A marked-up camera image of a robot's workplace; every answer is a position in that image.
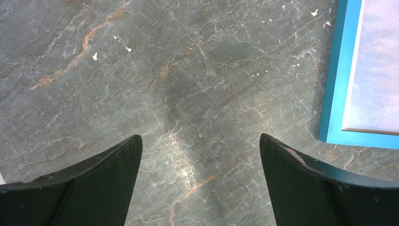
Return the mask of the blue wooden picture frame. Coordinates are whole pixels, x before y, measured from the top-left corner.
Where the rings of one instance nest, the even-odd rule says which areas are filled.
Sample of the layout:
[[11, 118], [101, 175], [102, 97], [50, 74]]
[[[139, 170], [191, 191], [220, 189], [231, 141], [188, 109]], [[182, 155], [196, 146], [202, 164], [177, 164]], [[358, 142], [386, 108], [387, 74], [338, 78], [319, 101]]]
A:
[[398, 149], [399, 134], [342, 129], [361, 3], [338, 1], [318, 138], [330, 144]]

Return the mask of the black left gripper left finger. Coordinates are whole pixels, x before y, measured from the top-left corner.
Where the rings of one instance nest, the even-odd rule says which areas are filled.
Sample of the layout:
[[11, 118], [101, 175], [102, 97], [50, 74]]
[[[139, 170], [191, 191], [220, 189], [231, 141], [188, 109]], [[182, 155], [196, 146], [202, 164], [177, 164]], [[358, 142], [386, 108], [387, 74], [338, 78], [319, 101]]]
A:
[[132, 135], [67, 168], [0, 187], [3, 226], [122, 226], [143, 142]]

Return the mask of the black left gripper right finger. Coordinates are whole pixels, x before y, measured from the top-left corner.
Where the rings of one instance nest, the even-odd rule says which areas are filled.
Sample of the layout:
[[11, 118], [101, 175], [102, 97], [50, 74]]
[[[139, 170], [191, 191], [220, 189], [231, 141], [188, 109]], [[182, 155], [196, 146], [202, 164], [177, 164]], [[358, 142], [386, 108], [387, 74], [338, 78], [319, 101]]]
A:
[[268, 134], [259, 147], [277, 225], [398, 225], [397, 182], [337, 168]]

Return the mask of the sky and sun photo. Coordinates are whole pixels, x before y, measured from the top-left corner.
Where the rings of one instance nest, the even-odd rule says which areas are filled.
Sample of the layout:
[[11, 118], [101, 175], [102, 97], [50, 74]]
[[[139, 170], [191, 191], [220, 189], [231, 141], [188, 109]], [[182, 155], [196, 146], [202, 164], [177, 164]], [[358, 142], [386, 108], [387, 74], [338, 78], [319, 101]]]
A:
[[343, 130], [399, 132], [399, 2], [361, 3]]

